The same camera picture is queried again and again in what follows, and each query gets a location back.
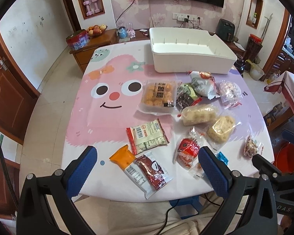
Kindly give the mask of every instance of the fruit basket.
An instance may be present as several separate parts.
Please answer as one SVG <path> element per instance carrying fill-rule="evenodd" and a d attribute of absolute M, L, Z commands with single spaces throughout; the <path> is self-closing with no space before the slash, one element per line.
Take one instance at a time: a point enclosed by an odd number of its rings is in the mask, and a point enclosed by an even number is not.
<path fill-rule="evenodd" d="M 86 32 L 90 38 L 93 38 L 93 37 L 102 35 L 107 28 L 108 26 L 106 25 L 101 25 L 101 26 L 95 25 L 95 26 L 90 26 L 86 30 Z"/>

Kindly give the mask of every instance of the floor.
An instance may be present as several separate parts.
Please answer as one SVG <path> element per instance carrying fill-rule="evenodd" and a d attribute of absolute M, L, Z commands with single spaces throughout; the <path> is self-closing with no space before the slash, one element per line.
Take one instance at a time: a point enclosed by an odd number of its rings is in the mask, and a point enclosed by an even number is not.
<path fill-rule="evenodd" d="M 61 57 L 43 88 L 27 128 L 20 161 L 20 190 L 28 173 L 48 176 L 61 166 L 66 128 L 83 76 L 72 55 L 65 51 Z M 284 102 L 279 94 L 264 93 L 262 89 L 266 84 L 254 81 L 248 73 L 244 79 L 263 114 L 280 101 Z M 48 200 L 59 227 L 68 232 L 52 197 Z M 95 233 L 101 235 L 107 234 L 109 203 L 106 199 L 88 197 L 75 205 Z"/>

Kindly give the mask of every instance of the pink dumbbell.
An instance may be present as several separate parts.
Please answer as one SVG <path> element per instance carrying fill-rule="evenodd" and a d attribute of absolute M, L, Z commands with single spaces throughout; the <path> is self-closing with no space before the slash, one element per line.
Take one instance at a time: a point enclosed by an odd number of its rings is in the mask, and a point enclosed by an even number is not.
<path fill-rule="evenodd" d="M 87 15 L 87 16 L 90 16 L 90 15 L 94 14 L 94 13 L 92 12 L 92 9 L 90 8 L 90 4 L 91 4 L 91 3 L 92 3 L 91 1 L 85 1 L 85 2 L 83 3 L 83 5 L 86 6 L 86 10 L 87 10 L 86 15 Z"/>
<path fill-rule="evenodd" d="M 98 8 L 98 4 L 97 4 L 98 0 L 92 0 L 92 3 L 95 5 L 95 13 L 99 13 L 100 9 Z"/>

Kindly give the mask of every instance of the green cartoon character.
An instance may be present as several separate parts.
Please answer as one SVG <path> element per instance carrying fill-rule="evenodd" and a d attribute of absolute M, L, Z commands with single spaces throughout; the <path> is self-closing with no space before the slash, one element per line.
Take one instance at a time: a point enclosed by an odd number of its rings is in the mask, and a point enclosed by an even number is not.
<path fill-rule="evenodd" d="M 110 50 L 108 49 L 96 49 L 93 57 L 91 58 L 91 62 L 99 62 L 105 59 L 110 54 Z"/>

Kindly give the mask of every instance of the white storage box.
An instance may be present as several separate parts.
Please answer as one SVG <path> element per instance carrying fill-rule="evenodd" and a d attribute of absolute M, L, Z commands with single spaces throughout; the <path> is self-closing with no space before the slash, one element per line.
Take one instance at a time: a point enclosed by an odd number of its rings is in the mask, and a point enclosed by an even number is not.
<path fill-rule="evenodd" d="M 227 74 L 237 56 L 208 31 L 157 27 L 150 30 L 154 68 L 157 72 L 204 71 Z"/>

